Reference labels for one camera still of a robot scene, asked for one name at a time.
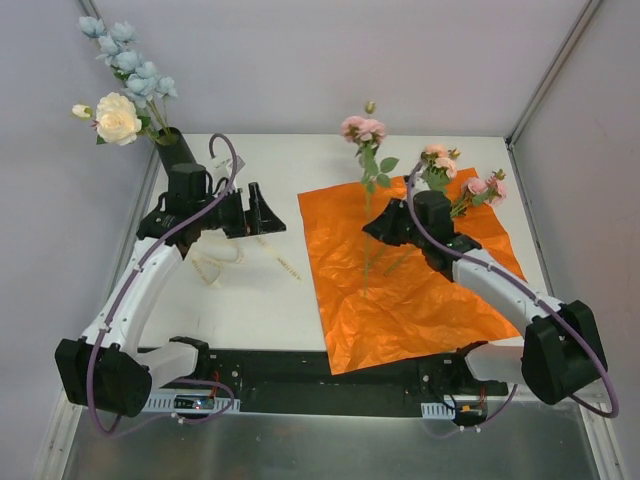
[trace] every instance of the gray wall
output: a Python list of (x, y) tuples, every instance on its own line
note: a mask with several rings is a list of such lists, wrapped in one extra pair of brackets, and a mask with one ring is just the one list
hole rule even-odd
[(60, 392), (53, 352), (100, 307), (148, 146), (95, 146), (70, 116), (118, 88), (71, 0), (0, 16), (0, 478), (30, 478)]
[(597, 315), (640, 478), (640, 2), (610, 0), (517, 144), (551, 283)]
[(175, 77), (191, 133), (509, 133), (585, 0), (96, 0)]

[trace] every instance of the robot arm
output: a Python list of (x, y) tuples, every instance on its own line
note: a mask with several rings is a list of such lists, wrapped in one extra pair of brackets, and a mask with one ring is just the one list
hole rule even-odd
[[(606, 369), (595, 319), (586, 305), (579, 301), (566, 305), (542, 294), (535, 299), (527, 296), (524, 291), (530, 288), (523, 280), (502, 267), (478, 242), (454, 231), (451, 204), (441, 192), (423, 190), (411, 201), (430, 236), (449, 252), (436, 247), (418, 230), (407, 200), (392, 199), (384, 212), (363, 230), (387, 245), (415, 245), (434, 270), (474, 291), (524, 337), (524, 347), (478, 342), (460, 349), (473, 378), (526, 384), (540, 400), (555, 404), (600, 377), (584, 350), (539, 302), (544, 301), (577, 331)], [(460, 258), (451, 251), (464, 255)], [(483, 268), (474, 260), (481, 260), (478, 263), (490, 268)]]
[[(140, 222), (132, 257), (106, 305), (79, 340), (63, 339), (58, 345), (56, 364), (72, 403), (89, 405), (87, 375), (96, 345), (93, 400), (100, 410), (134, 417), (144, 408), (151, 390), (194, 372), (203, 373), (199, 370), (206, 368), (209, 349), (205, 342), (177, 337), (151, 352), (138, 353), (142, 331), (158, 295), (203, 229), (221, 228), (228, 238), (286, 229), (265, 203), (257, 183), (249, 184), (250, 208), (244, 211), (242, 190), (231, 189), (224, 198), (218, 198), (212, 191), (212, 181), (201, 165), (173, 167), (168, 191)], [(206, 215), (176, 230), (177, 225), (216, 200)], [(164, 243), (154, 249), (157, 239), (163, 237)]]

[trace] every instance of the white table surface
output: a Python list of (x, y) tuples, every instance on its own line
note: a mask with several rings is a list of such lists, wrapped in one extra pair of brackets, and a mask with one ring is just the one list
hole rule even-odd
[[(210, 135), (185, 137), (198, 163), (210, 167)], [(362, 172), (354, 158), (355, 147), (339, 135), (229, 137), (246, 162), (236, 184), (248, 196), (247, 184), (259, 182), (267, 204), (286, 223), (287, 231), (261, 237), (268, 247), (253, 237), (236, 240), (243, 260), (224, 264), (212, 285), (202, 281), (187, 257), (160, 294), (140, 346), (157, 347), (172, 336), (184, 335), (204, 340), (211, 348), (325, 350), (297, 195), (358, 181)], [(481, 177), (500, 168), (506, 172), (509, 196), (496, 208), (496, 215), (511, 237), (529, 283), (546, 292), (504, 140), (391, 136), (380, 148), (379, 158), (400, 158), (393, 174), (408, 174), (430, 143), (459, 148), (460, 169), (474, 167)], [(229, 157), (224, 142), (218, 140), (215, 146), (217, 156)], [(166, 174), (160, 169), (150, 208), (166, 185)], [(289, 265), (289, 271), (277, 257)]]

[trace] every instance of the pink flower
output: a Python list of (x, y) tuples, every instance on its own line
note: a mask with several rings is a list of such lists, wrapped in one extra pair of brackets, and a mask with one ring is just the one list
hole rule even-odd
[(439, 143), (428, 145), (423, 151), (424, 153), (437, 153), (438, 157), (449, 157), (449, 151), (447, 150), (447, 147)]
[(444, 168), (446, 170), (447, 177), (449, 178), (455, 178), (458, 174), (456, 162), (451, 160), (449, 157), (438, 157), (435, 159), (435, 164), (440, 168)]
[(507, 198), (507, 186), (502, 180), (498, 180), (495, 177), (491, 177), (487, 185), (491, 189), (491, 195), (485, 200), (485, 203), (492, 207), (497, 207)]
[(474, 195), (481, 195), (486, 192), (488, 188), (489, 187), (487, 185), (487, 182), (478, 177), (472, 177), (468, 180), (465, 180), (465, 182), (462, 184), (463, 192), (469, 191)]
[(382, 139), (387, 136), (384, 123), (379, 122), (373, 118), (367, 118), (360, 124), (360, 135), (358, 139), (367, 142), (374, 140), (376, 143), (381, 143)]
[(342, 122), (341, 133), (347, 142), (355, 142), (356, 137), (360, 133), (360, 127), (365, 121), (365, 118), (354, 116)]

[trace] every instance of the orange fabric sheet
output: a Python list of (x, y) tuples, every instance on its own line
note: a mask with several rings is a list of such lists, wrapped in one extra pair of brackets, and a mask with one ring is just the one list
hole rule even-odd
[[(472, 176), (474, 169), (458, 173), (448, 187), (452, 200)], [(372, 218), (392, 197), (405, 193), (400, 177), (393, 179), (392, 188), (378, 189), (372, 197)], [(518, 335), (484, 300), (433, 271), (422, 253), (409, 245), (384, 250), (369, 271), (364, 298), (364, 199), (359, 183), (298, 196), (333, 374)], [(466, 217), (455, 220), (455, 226), (523, 277), (509, 236), (491, 207), (471, 208)], [(374, 239), (369, 245), (371, 259), (383, 245)], [(411, 254), (404, 262), (385, 276), (385, 270), (408, 250)]]

